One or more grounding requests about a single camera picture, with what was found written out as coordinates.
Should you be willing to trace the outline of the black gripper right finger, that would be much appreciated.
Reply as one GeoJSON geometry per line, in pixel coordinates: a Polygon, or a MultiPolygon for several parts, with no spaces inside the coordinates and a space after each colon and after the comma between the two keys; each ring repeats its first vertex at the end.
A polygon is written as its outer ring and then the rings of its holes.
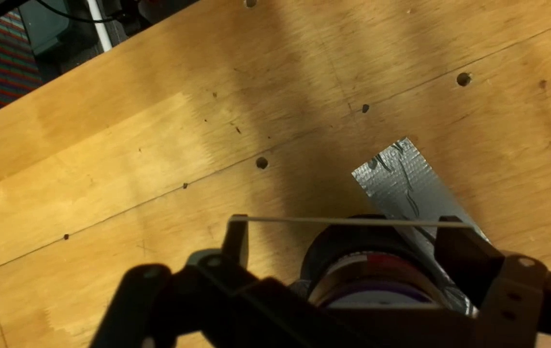
{"type": "Polygon", "coordinates": [[[477,307],[469,348],[533,348],[551,334],[551,271],[524,253],[498,251],[456,216],[437,222],[435,259],[477,307]]]}

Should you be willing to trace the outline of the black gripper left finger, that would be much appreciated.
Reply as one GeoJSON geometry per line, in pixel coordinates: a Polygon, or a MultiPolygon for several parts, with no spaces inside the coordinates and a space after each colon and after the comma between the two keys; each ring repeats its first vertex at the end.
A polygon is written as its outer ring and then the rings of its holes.
{"type": "Polygon", "coordinates": [[[89,348],[174,348],[189,332],[216,348],[299,344],[301,334],[280,305],[294,294],[245,269],[247,224],[249,216],[234,215],[222,245],[191,253],[178,273],[162,263],[129,269],[89,348]]]}

